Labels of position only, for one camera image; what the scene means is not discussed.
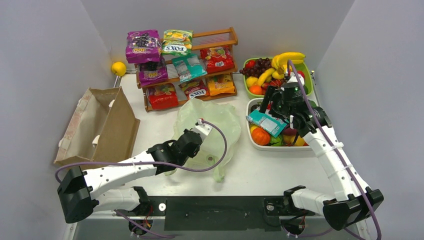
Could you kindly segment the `teal Fox's mint candy bag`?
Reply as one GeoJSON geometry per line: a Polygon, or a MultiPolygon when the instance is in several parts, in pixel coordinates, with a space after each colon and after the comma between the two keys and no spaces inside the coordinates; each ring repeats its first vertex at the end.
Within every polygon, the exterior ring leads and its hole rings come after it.
{"type": "Polygon", "coordinates": [[[269,114],[269,110],[262,113],[256,109],[249,113],[246,116],[246,119],[249,123],[262,128],[273,137],[280,135],[284,128],[288,125],[282,119],[271,116],[269,114]]]}

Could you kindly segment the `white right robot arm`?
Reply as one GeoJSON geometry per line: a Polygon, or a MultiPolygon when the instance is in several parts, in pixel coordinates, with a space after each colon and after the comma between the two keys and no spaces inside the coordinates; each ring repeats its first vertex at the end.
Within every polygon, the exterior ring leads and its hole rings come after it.
{"type": "Polygon", "coordinates": [[[290,215],[307,210],[324,216],[337,231],[375,216],[384,201],[379,189],[372,189],[358,174],[343,151],[335,129],[323,108],[311,106],[295,82],[281,88],[267,88],[259,111],[293,127],[314,152],[334,193],[326,195],[305,186],[284,192],[283,209],[290,215]]]}

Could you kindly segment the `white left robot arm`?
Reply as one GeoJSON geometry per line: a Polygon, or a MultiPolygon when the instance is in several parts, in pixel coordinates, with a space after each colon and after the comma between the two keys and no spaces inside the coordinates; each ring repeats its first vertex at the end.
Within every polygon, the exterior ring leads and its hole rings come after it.
{"type": "Polygon", "coordinates": [[[149,210],[149,201],[144,189],[119,187],[182,168],[189,158],[197,155],[211,130],[205,124],[197,125],[185,129],[177,140],[156,144],[118,163],[96,162],[98,167],[94,169],[83,170],[82,162],[60,167],[59,171],[67,170],[57,189],[65,222],[76,223],[94,212],[115,209],[145,214],[149,210]]]}

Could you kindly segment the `pale green plastic grocery bag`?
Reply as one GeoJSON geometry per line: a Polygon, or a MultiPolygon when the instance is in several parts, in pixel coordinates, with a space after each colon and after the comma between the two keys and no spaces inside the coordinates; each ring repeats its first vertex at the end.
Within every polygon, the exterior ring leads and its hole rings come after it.
{"type": "MultiPolygon", "coordinates": [[[[191,129],[198,119],[206,120],[216,125],[224,134],[227,141],[225,157],[219,165],[209,170],[213,179],[221,183],[225,178],[225,165],[233,158],[237,142],[241,136],[241,121],[236,113],[236,108],[229,104],[217,104],[211,101],[191,99],[175,113],[166,113],[164,119],[173,129],[173,139],[178,139],[183,130],[191,129]]],[[[199,153],[194,158],[189,158],[184,164],[190,169],[206,169],[216,164],[225,149],[221,134],[213,129],[200,146],[199,153]]]]}

